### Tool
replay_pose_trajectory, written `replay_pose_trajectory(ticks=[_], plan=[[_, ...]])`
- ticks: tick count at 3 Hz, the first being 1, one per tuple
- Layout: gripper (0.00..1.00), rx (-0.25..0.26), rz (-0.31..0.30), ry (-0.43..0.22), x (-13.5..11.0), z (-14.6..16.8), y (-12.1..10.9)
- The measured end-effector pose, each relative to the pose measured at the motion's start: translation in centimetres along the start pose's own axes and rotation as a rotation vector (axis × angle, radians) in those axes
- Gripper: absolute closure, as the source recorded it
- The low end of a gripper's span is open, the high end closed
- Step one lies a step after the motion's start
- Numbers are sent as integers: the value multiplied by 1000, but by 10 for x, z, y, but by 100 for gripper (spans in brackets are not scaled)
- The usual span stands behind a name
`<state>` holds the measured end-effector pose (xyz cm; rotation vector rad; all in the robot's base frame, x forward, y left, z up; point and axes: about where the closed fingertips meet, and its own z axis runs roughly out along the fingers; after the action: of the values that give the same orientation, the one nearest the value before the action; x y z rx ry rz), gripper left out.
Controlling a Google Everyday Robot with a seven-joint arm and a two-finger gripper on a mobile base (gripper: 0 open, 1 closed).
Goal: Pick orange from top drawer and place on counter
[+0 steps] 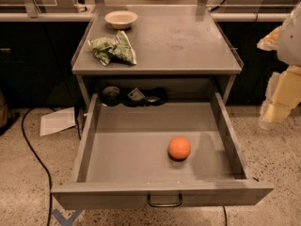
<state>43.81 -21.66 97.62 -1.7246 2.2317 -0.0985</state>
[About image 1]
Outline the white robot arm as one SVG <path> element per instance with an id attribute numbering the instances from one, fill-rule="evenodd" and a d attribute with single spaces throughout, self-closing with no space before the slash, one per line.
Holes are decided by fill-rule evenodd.
<path id="1" fill-rule="evenodd" d="M 283 24 L 263 39 L 257 47 L 277 51 L 277 58 L 288 65 L 283 73 L 272 73 L 261 105 L 259 125 L 269 130 L 282 124 L 301 103 L 301 4 Z"/>

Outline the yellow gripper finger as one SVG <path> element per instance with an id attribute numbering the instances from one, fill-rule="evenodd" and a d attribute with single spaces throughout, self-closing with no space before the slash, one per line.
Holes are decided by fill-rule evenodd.
<path id="1" fill-rule="evenodd" d="M 271 130 L 281 125 L 301 103 L 301 67 L 289 66 L 272 73 L 261 105 L 259 126 Z"/>
<path id="2" fill-rule="evenodd" d="M 257 43 L 257 47 L 263 51 L 273 51 L 278 48 L 278 35 L 279 35 L 280 27 L 275 28 L 264 38 L 260 39 Z"/>

